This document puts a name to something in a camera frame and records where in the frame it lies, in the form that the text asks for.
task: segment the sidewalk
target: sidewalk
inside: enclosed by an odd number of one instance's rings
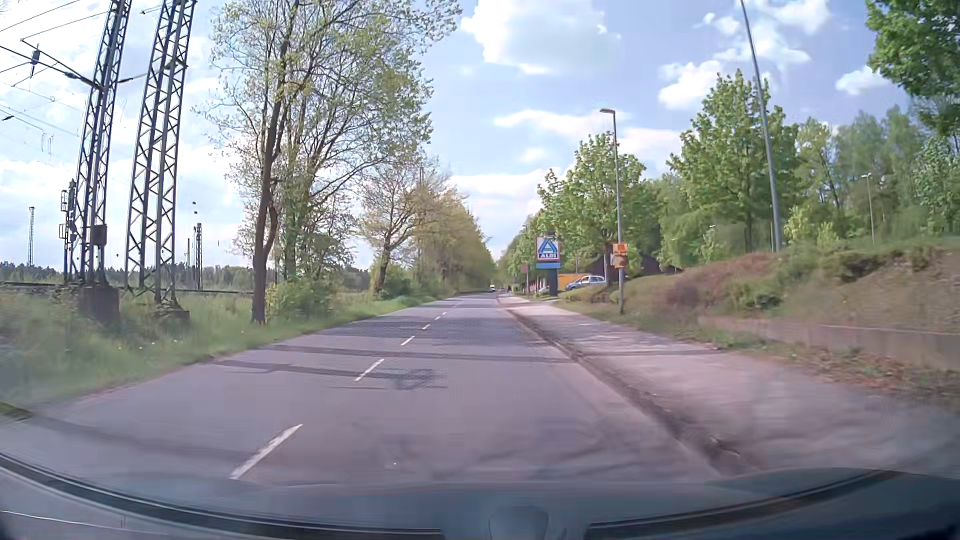
[[[547,303],[498,301],[722,473],[842,466],[960,478],[960,418],[939,409]]]

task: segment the silver car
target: silver car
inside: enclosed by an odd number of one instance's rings
[[[579,280],[567,283],[566,290],[573,290],[587,285],[596,285],[605,281],[603,276],[583,276]]]

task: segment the street lamp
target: street lamp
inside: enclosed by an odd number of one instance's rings
[[[616,110],[613,109],[601,109],[600,112],[604,114],[609,114],[613,116],[613,176],[616,178],[616,243],[623,243],[623,224],[620,219],[620,159],[617,157],[618,150],[616,147]],[[607,258],[607,250],[604,249],[604,258]],[[620,314],[623,314],[623,273],[624,268],[621,266],[617,268],[617,286],[619,287],[619,304],[620,304]]]
[[[767,104],[763,97],[763,82],[760,80],[760,66],[756,63],[756,49],[754,48],[754,35],[750,32],[750,19],[747,18],[747,5],[740,0],[740,8],[743,9],[743,22],[747,28],[747,41],[750,42],[750,54],[754,58],[754,72],[756,73],[756,97],[760,100],[760,119],[763,122],[763,141],[767,147],[767,167],[770,169],[770,198],[774,207],[774,242],[779,251],[783,246],[782,231],[780,230],[780,204],[777,198],[777,176],[774,174],[774,155],[770,147],[770,130],[767,128]]]
[[[876,230],[874,229],[874,196],[870,194],[870,177],[873,173],[860,175],[860,178],[867,181],[867,202],[870,204],[870,243],[876,244]]]

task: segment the asphalt road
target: asphalt road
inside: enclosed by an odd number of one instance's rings
[[[411,307],[41,412],[0,426],[0,452],[106,484],[717,477],[492,294]]]

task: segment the steel lattice tower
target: steel lattice tower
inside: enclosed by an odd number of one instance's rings
[[[108,285],[104,272],[107,245],[107,168],[113,105],[116,102],[120,60],[130,20],[131,0],[111,0],[100,41],[93,85],[86,101],[86,119],[81,139],[77,178],[61,194],[65,220],[60,229],[64,240],[63,279],[86,285]],[[77,242],[80,257],[75,258]]]
[[[204,290],[204,226],[193,228],[193,266],[197,273],[197,290]]]
[[[34,265],[34,207],[30,207],[30,241],[27,243],[27,266]]]
[[[143,90],[127,217],[125,280],[158,306],[179,308],[176,294],[177,152],[183,80],[196,0],[165,0]],[[148,259],[148,250],[153,256]],[[131,274],[135,283],[130,283]]]

